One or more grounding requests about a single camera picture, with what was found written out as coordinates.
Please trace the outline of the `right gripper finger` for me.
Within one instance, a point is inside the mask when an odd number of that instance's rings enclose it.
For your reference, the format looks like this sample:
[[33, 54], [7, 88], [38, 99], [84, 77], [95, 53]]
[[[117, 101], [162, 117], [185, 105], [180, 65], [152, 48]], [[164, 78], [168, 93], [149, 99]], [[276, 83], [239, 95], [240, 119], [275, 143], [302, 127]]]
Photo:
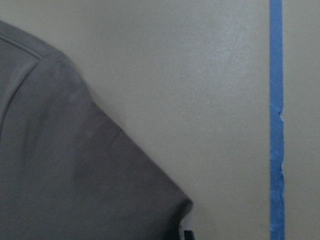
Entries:
[[183, 231], [184, 240], [195, 240], [195, 236], [192, 230]]

